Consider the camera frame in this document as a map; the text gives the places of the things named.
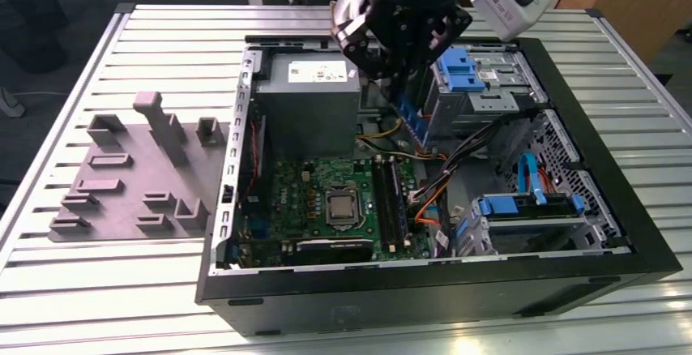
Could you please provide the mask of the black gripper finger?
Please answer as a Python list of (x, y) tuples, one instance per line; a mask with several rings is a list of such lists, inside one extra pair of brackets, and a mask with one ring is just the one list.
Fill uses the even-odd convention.
[(467, 30), (472, 16), (461, 6), (445, 6), (432, 17), (432, 23), (425, 23), (420, 43), (415, 51), (415, 71), (409, 84), (409, 100), (421, 104), (421, 93), (428, 84), (427, 72), (429, 66), (440, 58), (444, 51)]
[(372, 14), (369, 4), (335, 4), (331, 8), (331, 35), (341, 53), (377, 82), (388, 100), (397, 99), (403, 90), (405, 14), (399, 8), (391, 15)]

